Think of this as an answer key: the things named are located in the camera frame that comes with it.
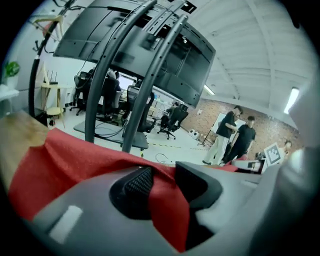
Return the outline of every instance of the white pants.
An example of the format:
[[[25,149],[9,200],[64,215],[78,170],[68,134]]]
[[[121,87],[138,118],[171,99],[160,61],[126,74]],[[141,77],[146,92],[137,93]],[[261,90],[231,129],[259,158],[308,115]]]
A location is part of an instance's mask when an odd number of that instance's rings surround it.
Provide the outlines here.
[[[228,138],[217,135],[214,144],[206,153],[206,156],[203,159],[203,161],[207,163],[211,163],[212,165],[218,165],[221,162],[222,158],[224,157],[226,147],[228,145],[228,141],[229,141]]]

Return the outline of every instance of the ceiling light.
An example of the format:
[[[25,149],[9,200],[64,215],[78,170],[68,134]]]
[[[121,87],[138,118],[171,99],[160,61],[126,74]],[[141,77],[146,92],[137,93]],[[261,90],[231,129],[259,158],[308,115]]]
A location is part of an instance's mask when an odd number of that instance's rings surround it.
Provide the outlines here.
[[[210,95],[215,95],[215,93],[206,85],[204,85],[204,89],[210,94]]]
[[[295,87],[292,88],[288,103],[286,104],[286,107],[284,109],[284,113],[289,114],[289,110],[293,106],[293,104],[295,104],[298,95],[299,95],[299,89]]]

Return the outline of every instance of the computer monitor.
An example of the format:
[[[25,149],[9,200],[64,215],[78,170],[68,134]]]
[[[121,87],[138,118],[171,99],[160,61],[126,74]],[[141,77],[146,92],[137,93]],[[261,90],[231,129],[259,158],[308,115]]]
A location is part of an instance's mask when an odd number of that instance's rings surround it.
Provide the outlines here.
[[[126,75],[123,75],[122,73],[120,73],[120,77],[119,77],[119,85],[120,88],[123,90],[127,90],[128,86],[132,86],[135,83],[135,79],[128,77]]]
[[[97,63],[117,24],[143,3],[136,0],[95,0],[71,24],[53,55]],[[178,20],[176,15],[171,15],[156,32],[144,29],[162,10],[164,7],[156,4],[135,23],[116,53],[112,69],[137,79],[145,77],[161,43]],[[154,85],[196,107],[215,53],[211,44],[186,23]]]

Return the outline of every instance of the curved black metal bar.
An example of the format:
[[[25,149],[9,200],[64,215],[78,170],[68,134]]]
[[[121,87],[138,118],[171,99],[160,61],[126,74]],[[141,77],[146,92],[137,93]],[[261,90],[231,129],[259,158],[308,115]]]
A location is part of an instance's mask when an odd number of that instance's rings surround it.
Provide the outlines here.
[[[154,56],[154,59],[152,60],[152,63],[148,71],[146,72],[145,78],[143,79],[141,88],[139,90],[139,94],[135,99],[130,120],[128,122],[127,128],[125,129],[124,140],[122,145],[122,151],[124,152],[130,152],[142,113],[144,111],[150,92],[152,91],[152,87],[157,77],[157,74],[160,68],[162,67],[175,39],[179,35],[187,20],[188,16],[186,15],[181,15],[179,17],[178,21],[174,24],[172,29],[170,29],[166,38],[162,42],[159,50],[157,51],[157,53]]]
[[[156,3],[157,0],[149,0],[148,2],[138,7],[137,10],[135,10],[128,17],[128,19],[118,27],[103,51],[103,57],[101,56],[102,58],[96,66],[86,105],[84,131],[85,140],[87,142],[95,142],[95,125],[98,102],[110,64],[114,59],[121,43],[129,33],[129,31],[132,29],[132,27],[135,25],[136,21],[140,17],[142,17],[148,10],[150,10]]]

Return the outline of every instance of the white ceiling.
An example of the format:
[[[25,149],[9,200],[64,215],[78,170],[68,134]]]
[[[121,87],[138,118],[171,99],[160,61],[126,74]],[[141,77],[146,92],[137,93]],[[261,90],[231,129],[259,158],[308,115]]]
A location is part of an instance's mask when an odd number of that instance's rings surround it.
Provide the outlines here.
[[[216,49],[206,82],[215,96],[283,113],[292,87],[303,87],[318,65],[306,33],[294,27],[285,7],[276,0],[189,2],[197,9],[188,22]]]

